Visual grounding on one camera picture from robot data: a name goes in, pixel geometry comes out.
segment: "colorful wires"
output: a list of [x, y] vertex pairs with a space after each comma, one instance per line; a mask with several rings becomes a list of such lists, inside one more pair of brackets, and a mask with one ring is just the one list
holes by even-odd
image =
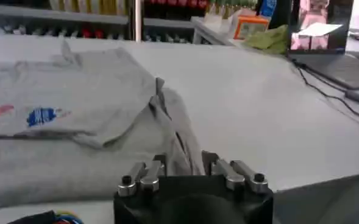
[[57, 211], [54, 224], [84, 224], [81, 219], [72, 212]]

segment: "green cloth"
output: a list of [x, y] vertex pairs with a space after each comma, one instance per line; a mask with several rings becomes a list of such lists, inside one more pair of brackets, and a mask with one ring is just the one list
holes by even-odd
[[283, 54], [286, 51], [287, 31], [288, 26], [282, 25], [276, 29], [256, 32], [249, 35], [243, 44], [270, 54]]

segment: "table surface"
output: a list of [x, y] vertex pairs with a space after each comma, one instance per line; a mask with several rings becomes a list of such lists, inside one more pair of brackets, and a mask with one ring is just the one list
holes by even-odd
[[[220, 32], [221, 30], [220, 27], [214, 26], [212, 24], [204, 23], [204, 19], [202, 17], [194, 16], [191, 18], [191, 21], [193, 22], [194, 28], [196, 30], [197, 29], [201, 30], [202, 31], [201, 34], [203, 35], [213, 37], [213, 39], [217, 40], [218, 44], [236, 46], [240, 49], [246, 49], [246, 50], [249, 49], [249, 47], [243, 46], [243, 40], [234, 40], [234, 39], [226, 38], [226, 35]], [[346, 52], [348, 54], [352, 54], [356, 57], [359, 57], [359, 41], [349, 37], [347, 39]]]
[[[60, 53], [61, 42], [54, 37], [0, 35], [0, 61], [48, 61]], [[182, 96], [202, 150], [243, 160], [265, 173], [276, 192], [359, 174], [359, 119], [305, 87], [280, 57], [228, 46], [68, 42], [73, 51], [124, 47]], [[109, 202], [98, 204], [103, 210], [112, 208]]]

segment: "laptop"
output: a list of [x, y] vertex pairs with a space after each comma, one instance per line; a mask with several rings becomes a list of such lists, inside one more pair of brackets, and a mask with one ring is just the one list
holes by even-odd
[[359, 59], [345, 55], [354, 0], [292, 0], [288, 57], [347, 89], [359, 89]]

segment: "shelf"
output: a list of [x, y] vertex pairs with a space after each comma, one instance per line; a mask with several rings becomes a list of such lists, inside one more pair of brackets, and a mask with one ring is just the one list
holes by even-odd
[[191, 21], [144, 18], [144, 26], [194, 29]]
[[19, 16], [39, 19], [56, 19], [65, 21], [78, 21], [88, 23], [108, 23], [126, 25], [128, 18], [126, 16], [98, 15], [75, 12], [62, 12], [56, 10], [28, 9], [23, 7], [0, 5], [0, 15]]

